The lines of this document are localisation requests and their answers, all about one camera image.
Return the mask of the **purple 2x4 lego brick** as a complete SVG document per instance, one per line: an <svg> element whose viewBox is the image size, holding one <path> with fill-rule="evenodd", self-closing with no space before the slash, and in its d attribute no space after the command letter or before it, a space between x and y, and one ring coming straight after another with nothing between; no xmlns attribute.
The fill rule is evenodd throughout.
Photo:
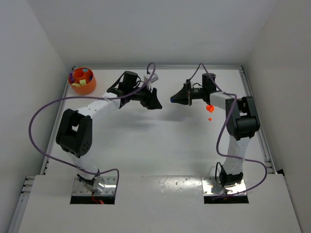
<svg viewBox="0 0 311 233"><path fill-rule="evenodd" d="M70 72L70 73L69 73L69 83L73 83L73 82L75 82L75 79L74 79L74 77L73 77L73 73Z"/></svg>

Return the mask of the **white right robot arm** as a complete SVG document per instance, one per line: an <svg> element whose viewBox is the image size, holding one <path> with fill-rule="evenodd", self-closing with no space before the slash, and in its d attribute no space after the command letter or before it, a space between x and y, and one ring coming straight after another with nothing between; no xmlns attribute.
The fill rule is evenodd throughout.
<svg viewBox="0 0 311 233"><path fill-rule="evenodd" d="M172 103L192 105L193 100L203 100L207 110L213 112L214 107L225 111L225 129L229 133L229 146L225 162L217 175L222 187L240 184L243 179L243 162L247 146L255 133L260 129L260 122L253 97L237 98L217 89L216 75L204 73L200 87L194 87L187 79L183 87L171 96Z"/></svg>

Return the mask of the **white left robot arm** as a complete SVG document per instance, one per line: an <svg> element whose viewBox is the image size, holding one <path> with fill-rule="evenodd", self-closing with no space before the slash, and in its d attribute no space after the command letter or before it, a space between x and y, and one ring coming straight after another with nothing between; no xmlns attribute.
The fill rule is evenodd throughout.
<svg viewBox="0 0 311 233"><path fill-rule="evenodd" d="M151 87L151 83L157 80L157 74L148 73L141 80L137 73L125 71L107 89L101 100L77 110L66 109L63 112L56 143L71 156L74 165L78 167L77 177L80 182L94 187L100 172L91 153L94 124L131 100L139 101L148 110L162 109L157 89Z"/></svg>

